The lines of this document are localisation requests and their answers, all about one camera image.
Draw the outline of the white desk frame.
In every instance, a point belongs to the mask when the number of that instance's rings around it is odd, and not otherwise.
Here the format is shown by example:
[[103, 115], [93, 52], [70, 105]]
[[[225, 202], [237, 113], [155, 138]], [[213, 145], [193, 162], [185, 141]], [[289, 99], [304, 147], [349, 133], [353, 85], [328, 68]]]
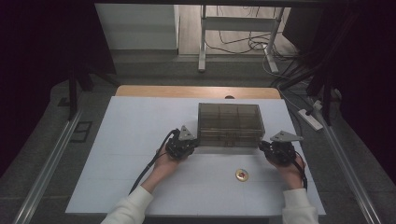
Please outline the white desk frame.
[[239, 32], [266, 32], [270, 34], [269, 41], [264, 47], [265, 59], [271, 72], [278, 74], [273, 56], [273, 46], [279, 25], [282, 21], [284, 8], [281, 7], [273, 19], [266, 18], [236, 18], [236, 17], [207, 17], [206, 5], [201, 6], [201, 43], [199, 49], [198, 71], [205, 71], [205, 34], [207, 31], [239, 31]]

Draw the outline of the white power strip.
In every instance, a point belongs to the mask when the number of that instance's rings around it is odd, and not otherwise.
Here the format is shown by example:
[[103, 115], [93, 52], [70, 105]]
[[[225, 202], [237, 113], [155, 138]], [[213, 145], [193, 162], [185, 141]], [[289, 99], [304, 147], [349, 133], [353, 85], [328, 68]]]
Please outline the white power strip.
[[318, 122], [313, 116], [311, 111], [307, 111], [305, 109], [301, 109], [298, 111], [300, 117], [307, 122], [311, 128], [315, 131], [319, 131], [323, 128], [322, 124]]

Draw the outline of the white cabinet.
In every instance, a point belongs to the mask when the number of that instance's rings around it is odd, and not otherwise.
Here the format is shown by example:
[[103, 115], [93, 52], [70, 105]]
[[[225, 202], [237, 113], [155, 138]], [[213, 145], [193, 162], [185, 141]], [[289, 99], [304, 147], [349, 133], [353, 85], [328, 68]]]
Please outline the white cabinet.
[[110, 49], [178, 49], [178, 5], [96, 4]]

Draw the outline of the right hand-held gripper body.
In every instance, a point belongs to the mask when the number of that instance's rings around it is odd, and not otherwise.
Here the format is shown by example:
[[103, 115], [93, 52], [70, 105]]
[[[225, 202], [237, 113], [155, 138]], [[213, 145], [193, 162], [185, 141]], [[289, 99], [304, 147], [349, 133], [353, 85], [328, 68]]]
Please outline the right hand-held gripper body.
[[290, 165], [296, 159], [296, 151], [292, 142], [304, 139], [299, 135], [280, 131], [270, 140], [270, 149], [266, 158], [277, 165]]

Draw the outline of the dark curtain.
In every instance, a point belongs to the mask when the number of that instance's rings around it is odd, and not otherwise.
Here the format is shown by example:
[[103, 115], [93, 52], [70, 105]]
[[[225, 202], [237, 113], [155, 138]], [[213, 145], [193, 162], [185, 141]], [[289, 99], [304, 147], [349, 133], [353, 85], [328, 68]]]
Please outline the dark curtain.
[[19, 154], [49, 101], [73, 75], [113, 74], [95, 0], [0, 0], [0, 177]]
[[318, 67], [307, 92], [340, 91], [344, 119], [396, 182], [396, 0], [293, 8], [285, 37]]

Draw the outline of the black stand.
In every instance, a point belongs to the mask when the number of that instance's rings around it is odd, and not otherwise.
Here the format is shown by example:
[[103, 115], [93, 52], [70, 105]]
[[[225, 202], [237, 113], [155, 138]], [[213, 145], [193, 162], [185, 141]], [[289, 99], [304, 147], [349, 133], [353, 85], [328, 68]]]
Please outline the black stand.
[[71, 120], [78, 112], [78, 94], [77, 94], [77, 86], [80, 86], [83, 91], [92, 91], [93, 82], [90, 77], [90, 74], [94, 74], [101, 78], [102, 80], [112, 84], [116, 88], [120, 86], [120, 83], [110, 74], [101, 71], [100, 69], [90, 65], [88, 63], [74, 65], [68, 71], [68, 83], [69, 83], [69, 117]]
[[332, 90], [332, 77], [329, 72], [320, 72], [314, 75], [306, 92], [308, 96], [318, 95], [322, 90], [322, 117], [328, 126], [331, 126], [330, 119], [330, 106], [331, 106], [331, 90]]

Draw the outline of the aluminium rail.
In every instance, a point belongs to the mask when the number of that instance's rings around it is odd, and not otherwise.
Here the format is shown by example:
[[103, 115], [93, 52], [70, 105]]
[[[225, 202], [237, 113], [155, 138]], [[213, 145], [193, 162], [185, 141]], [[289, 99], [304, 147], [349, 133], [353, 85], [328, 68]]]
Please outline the aluminium rail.
[[61, 132], [55, 147], [49, 154], [41, 171], [35, 179], [33, 186], [29, 190], [12, 224], [30, 223], [33, 215], [35, 214], [35, 210], [37, 209], [39, 202], [42, 199], [50, 180], [52, 179], [55, 169], [62, 155], [64, 154], [64, 150], [73, 134], [73, 131], [77, 127], [82, 112], [83, 109], [80, 108], [76, 114], [64, 125], [63, 131]]
[[370, 199], [365, 187], [361, 183], [360, 179], [352, 167], [352, 164], [345, 153], [345, 150], [337, 137], [332, 126], [329, 126], [327, 121], [322, 117], [321, 112], [314, 110], [314, 114], [318, 121], [322, 124], [324, 133], [328, 142], [331, 146], [334, 157], [338, 161], [340, 168], [346, 178], [351, 191], [353, 192], [358, 206], [360, 207], [362, 214], [364, 215], [368, 224], [382, 224], [381, 218], [379, 217], [372, 200]]

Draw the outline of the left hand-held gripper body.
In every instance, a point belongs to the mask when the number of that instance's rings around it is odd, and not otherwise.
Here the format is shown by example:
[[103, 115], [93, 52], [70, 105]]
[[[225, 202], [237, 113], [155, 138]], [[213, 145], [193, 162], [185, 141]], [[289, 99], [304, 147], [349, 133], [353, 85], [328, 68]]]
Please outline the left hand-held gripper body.
[[176, 160], [184, 160], [187, 157], [188, 151], [195, 148], [191, 145], [191, 141], [196, 137], [183, 125], [180, 129], [175, 129], [171, 132], [173, 135], [166, 143], [166, 152]]

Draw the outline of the person's left hand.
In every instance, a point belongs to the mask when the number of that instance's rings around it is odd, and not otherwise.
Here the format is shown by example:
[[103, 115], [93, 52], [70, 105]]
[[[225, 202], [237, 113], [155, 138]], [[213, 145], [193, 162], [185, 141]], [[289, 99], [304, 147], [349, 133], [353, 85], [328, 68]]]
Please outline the person's left hand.
[[159, 158], [155, 161], [151, 175], [153, 175], [158, 182], [161, 182], [172, 175], [182, 162], [183, 160], [178, 161], [173, 159], [166, 152], [165, 147], [163, 147], [160, 151]]

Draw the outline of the smoky transparent drawer box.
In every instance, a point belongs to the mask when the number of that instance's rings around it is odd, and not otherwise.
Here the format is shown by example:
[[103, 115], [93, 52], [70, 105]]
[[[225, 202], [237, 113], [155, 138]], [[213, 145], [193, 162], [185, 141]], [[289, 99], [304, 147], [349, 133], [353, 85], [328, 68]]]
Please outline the smoky transparent drawer box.
[[260, 107], [200, 103], [197, 135], [202, 147], [256, 147], [265, 135]]

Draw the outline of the person's right hand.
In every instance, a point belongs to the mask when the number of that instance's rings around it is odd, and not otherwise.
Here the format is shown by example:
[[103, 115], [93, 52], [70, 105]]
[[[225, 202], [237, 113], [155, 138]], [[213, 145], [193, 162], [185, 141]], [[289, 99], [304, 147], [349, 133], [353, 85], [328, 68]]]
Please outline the person's right hand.
[[279, 166], [273, 162], [271, 164], [279, 171], [290, 189], [302, 189], [304, 187], [302, 176], [294, 164], [288, 167]]

